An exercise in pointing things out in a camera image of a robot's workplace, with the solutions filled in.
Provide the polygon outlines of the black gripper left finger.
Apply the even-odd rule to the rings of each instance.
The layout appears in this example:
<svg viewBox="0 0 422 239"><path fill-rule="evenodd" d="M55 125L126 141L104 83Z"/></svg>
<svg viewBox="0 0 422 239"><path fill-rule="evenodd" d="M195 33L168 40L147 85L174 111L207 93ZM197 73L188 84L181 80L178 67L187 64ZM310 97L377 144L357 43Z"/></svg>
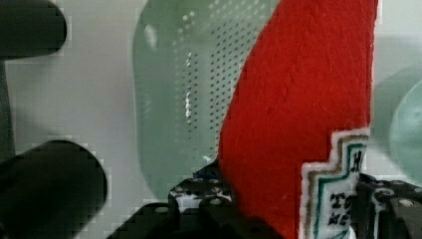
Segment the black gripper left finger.
<svg viewBox="0 0 422 239"><path fill-rule="evenodd" d="M146 204L106 239L284 239L260 217L244 215L216 161Z"/></svg>

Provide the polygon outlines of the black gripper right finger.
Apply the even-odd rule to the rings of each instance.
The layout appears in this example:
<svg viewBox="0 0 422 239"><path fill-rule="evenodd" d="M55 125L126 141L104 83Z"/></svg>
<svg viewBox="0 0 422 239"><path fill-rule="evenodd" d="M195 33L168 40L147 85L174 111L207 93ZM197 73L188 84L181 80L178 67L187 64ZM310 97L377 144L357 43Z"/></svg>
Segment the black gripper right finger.
<svg viewBox="0 0 422 239"><path fill-rule="evenodd" d="M352 198L351 228L356 239L422 239L422 189L361 173Z"/></svg>

